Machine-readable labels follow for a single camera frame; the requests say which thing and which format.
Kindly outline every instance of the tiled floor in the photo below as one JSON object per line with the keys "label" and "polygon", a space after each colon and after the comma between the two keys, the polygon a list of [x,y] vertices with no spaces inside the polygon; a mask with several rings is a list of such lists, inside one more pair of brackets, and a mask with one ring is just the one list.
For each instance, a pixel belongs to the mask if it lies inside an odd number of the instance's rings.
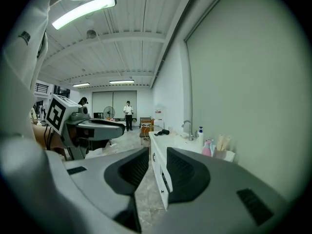
{"label": "tiled floor", "polygon": [[[138,127],[134,127],[133,131],[125,132],[123,136],[112,139],[112,146],[107,145],[103,149],[90,151],[86,158],[111,155],[142,147],[139,133]],[[148,146],[149,142],[145,140],[143,145]],[[145,177],[135,192],[135,196],[142,233],[151,233],[153,226],[165,214],[151,163]]]}

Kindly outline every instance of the ceiling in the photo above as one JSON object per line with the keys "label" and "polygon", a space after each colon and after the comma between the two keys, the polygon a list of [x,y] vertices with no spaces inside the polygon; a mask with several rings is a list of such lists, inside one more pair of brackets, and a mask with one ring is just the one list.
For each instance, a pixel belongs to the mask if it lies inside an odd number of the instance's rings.
{"label": "ceiling", "polygon": [[[38,79],[72,89],[89,82],[94,89],[110,80],[133,79],[150,87],[163,54],[189,0],[117,0],[56,30],[52,22],[86,1],[62,0],[51,7],[48,52]],[[93,29],[97,37],[87,38]]]}

